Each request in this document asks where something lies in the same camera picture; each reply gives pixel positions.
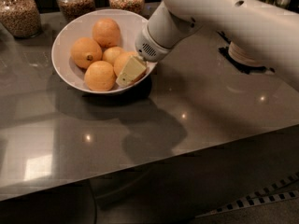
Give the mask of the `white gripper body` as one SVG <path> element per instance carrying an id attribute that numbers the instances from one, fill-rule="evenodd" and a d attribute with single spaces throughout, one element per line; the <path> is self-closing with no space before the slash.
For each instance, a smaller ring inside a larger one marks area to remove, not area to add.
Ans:
<path id="1" fill-rule="evenodd" d="M 144 60 L 151 63 L 159 62 L 170 52 L 151 37 L 147 26 L 138 33 L 135 39 L 135 50 Z"/>

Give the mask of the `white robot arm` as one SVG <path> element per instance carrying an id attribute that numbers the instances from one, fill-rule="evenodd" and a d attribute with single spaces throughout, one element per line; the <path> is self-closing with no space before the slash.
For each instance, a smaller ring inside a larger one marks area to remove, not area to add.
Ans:
<path id="1" fill-rule="evenodd" d="M 135 39 L 149 62 L 208 26 L 299 90 L 299 14 L 257 0 L 162 0 Z"/>

